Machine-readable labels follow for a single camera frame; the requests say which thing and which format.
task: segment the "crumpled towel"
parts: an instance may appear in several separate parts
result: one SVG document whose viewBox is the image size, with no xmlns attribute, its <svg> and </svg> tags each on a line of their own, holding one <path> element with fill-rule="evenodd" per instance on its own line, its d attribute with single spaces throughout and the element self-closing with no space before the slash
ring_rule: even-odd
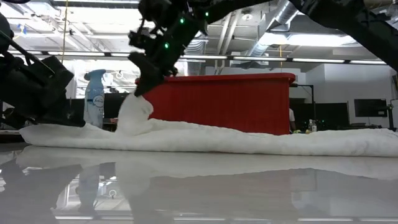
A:
<svg viewBox="0 0 398 224">
<path fill-rule="evenodd" d="M 297 156 L 398 157 L 398 134 L 387 129 L 320 131 L 274 136 L 149 119 L 152 105 L 129 95 L 115 133 L 86 124 L 83 128 L 41 124 L 20 130 L 29 144 L 50 147 L 130 151 L 230 152 Z"/>
</svg>

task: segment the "wall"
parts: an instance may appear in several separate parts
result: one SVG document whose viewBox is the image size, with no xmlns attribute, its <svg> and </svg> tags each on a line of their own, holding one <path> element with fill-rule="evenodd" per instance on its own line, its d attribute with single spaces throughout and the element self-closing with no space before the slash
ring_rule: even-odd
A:
<svg viewBox="0 0 398 224">
<path fill-rule="evenodd" d="M 319 65 L 305 74 L 307 84 L 313 85 L 314 100 L 325 101 L 325 65 Z"/>
<path fill-rule="evenodd" d="M 76 66 L 74 66 L 73 61 L 64 61 L 63 65 L 69 72 L 72 72 L 74 75 L 76 75 Z M 66 87 L 67 90 L 67 99 L 75 99 L 76 98 L 76 88 L 77 88 L 77 82 L 76 82 L 76 76 L 70 80 L 69 84 Z"/>
<path fill-rule="evenodd" d="M 394 71 L 380 65 L 320 65 L 307 72 L 306 81 L 315 86 L 317 103 L 349 104 L 351 123 L 367 123 L 369 118 L 355 117 L 354 99 L 386 99 L 393 97 L 391 75 Z M 371 124 L 389 126 L 388 118 L 370 118 Z"/>
<path fill-rule="evenodd" d="M 214 67 L 206 67 L 206 75 L 213 75 L 215 72 Z M 298 84 L 306 84 L 306 76 L 305 73 L 301 72 L 299 68 L 275 68 L 273 70 L 269 70 L 267 68 L 250 68 L 247 70 L 243 70 L 242 68 L 231 68 L 225 67 L 221 71 L 221 75 L 236 75 L 236 74 L 255 74 L 255 73 L 280 73 L 280 72 L 287 72 L 293 73 L 297 76 L 296 83 Z M 289 97 L 290 98 L 305 98 L 306 101 L 311 102 L 311 92 L 310 88 L 290 88 L 289 89 Z"/>
</svg>

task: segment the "red storage container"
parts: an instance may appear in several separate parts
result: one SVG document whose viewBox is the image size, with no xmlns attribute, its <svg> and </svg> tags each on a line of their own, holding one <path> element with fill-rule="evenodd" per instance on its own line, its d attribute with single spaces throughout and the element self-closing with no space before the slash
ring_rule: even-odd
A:
<svg viewBox="0 0 398 224">
<path fill-rule="evenodd" d="M 186 121 L 250 133 L 289 133 L 291 73 L 167 78 L 144 95 L 151 118 Z"/>
</svg>

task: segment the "spray bottle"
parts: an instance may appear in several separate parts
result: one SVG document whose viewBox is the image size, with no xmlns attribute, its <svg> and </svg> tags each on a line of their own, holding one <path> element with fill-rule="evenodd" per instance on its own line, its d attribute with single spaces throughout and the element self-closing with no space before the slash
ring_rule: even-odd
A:
<svg viewBox="0 0 398 224">
<path fill-rule="evenodd" d="M 102 128 L 104 116 L 104 85 L 102 77 L 106 73 L 105 69 L 94 70 L 85 75 L 85 80 L 89 83 L 85 97 L 85 115 L 87 123 Z"/>
</svg>

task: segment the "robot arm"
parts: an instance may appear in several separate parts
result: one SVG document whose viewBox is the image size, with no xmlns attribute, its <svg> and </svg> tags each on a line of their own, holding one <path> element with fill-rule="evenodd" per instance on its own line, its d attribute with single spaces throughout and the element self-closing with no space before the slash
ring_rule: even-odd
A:
<svg viewBox="0 0 398 224">
<path fill-rule="evenodd" d="M 3 0 L 26 3 L 29 0 Z M 129 60 L 141 70 L 135 91 L 141 96 L 160 85 L 164 77 L 176 75 L 174 64 L 197 32 L 207 35 L 207 24 L 218 21 L 234 10 L 270 0 L 141 0 L 143 20 L 137 32 L 130 32 L 129 45 L 144 49 L 132 52 Z M 365 7 L 363 0 L 290 0 L 315 22 L 339 29 L 352 36 L 370 52 L 398 71 L 398 31 Z M 150 33 L 144 21 L 156 27 Z M 29 54 L 14 41 L 6 18 L 0 14 L 0 100 L 14 106 L 8 122 L 20 128 L 25 120 L 33 123 L 55 123 L 83 126 L 65 97 L 65 87 L 73 78 L 54 56 L 43 60 Z M 25 56 L 7 52 L 13 46 Z"/>
<path fill-rule="evenodd" d="M 130 45 L 144 49 L 133 52 L 129 60 L 141 70 L 140 96 L 161 84 L 164 76 L 175 75 L 174 63 L 183 55 L 185 46 L 200 31 L 207 34 L 206 25 L 228 13 L 270 0 L 141 0 L 139 11 L 156 28 L 155 38 L 138 32 L 130 33 Z M 289 0 L 313 21 L 352 36 L 374 55 L 398 71 L 398 31 L 370 12 L 363 0 Z"/>
<path fill-rule="evenodd" d="M 73 74 L 54 56 L 40 61 L 17 45 L 13 37 L 7 19 L 0 14 L 0 100 L 14 107 L 1 122 L 17 129 L 27 120 L 34 124 L 84 126 L 65 96 Z M 7 51 L 10 45 L 25 56 L 27 65 Z"/>
</svg>

